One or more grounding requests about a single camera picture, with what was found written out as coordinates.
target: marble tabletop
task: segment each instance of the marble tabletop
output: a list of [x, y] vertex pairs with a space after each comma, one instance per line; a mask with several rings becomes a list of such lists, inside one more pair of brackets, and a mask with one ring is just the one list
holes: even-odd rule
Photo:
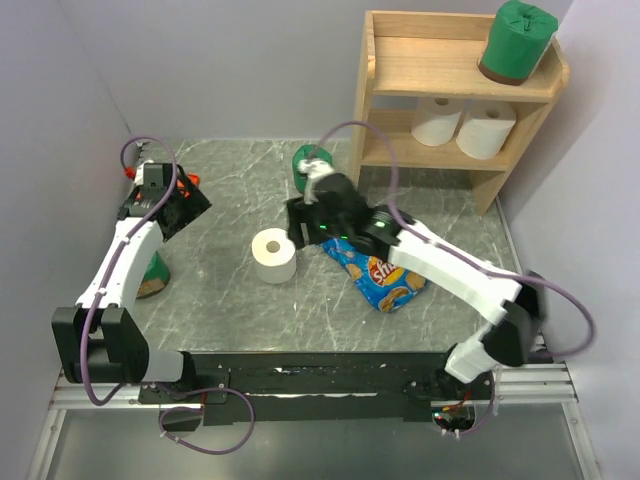
[[[298, 195], [291, 159], [302, 141], [171, 142], [201, 177], [212, 207], [160, 248], [171, 280], [138, 300], [135, 320], [151, 345], [190, 351], [445, 351], [479, 325], [478, 314], [436, 285], [391, 314], [374, 310], [347, 272], [320, 247], [298, 252], [282, 285], [255, 275], [251, 240], [287, 227], [284, 202]], [[348, 142], [329, 143], [344, 171]], [[157, 145], [143, 159], [167, 161]], [[384, 203], [390, 170], [362, 169], [360, 191]], [[449, 242], [503, 268], [513, 257], [496, 206], [475, 212], [466, 172], [401, 171], [398, 205]]]

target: wooden shelf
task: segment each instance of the wooden shelf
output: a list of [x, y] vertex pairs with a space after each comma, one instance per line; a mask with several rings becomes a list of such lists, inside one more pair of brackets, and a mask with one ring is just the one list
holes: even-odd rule
[[493, 82], [478, 70], [484, 41], [376, 37], [377, 95], [443, 96], [548, 102], [555, 85], [542, 69], [522, 85]]
[[[451, 141], [438, 147], [421, 144], [411, 135], [413, 110], [372, 109], [369, 123], [384, 131], [398, 155], [401, 167], [444, 168], [457, 170], [490, 170], [503, 172], [509, 167], [505, 151], [489, 160], [476, 160], [460, 151], [455, 136]], [[389, 152], [382, 140], [367, 132], [362, 154], [362, 165], [389, 166]]]

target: blue snack bag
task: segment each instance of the blue snack bag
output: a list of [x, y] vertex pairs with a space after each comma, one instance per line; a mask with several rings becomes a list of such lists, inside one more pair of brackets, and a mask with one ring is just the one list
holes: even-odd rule
[[349, 242], [339, 238], [327, 240], [322, 248], [349, 272], [358, 290], [381, 312], [400, 308], [428, 283], [417, 273], [358, 253]]

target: toilet paper roll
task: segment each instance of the toilet paper roll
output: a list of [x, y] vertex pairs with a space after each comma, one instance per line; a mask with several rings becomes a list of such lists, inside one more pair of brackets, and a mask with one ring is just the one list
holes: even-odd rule
[[451, 140], [464, 100], [424, 97], [418, 101], [411, 134], [423, 145], [436, 147]]
[[251, 253], [263, 282], [284, 283], [296, 273], [296, 247], [281, 228], [258, 232], [251, 242]]
[[478, 160], [495, 157], [516, 123], [516, 112], [505, 102], [476, 101], [464, 117], [456, 142]]

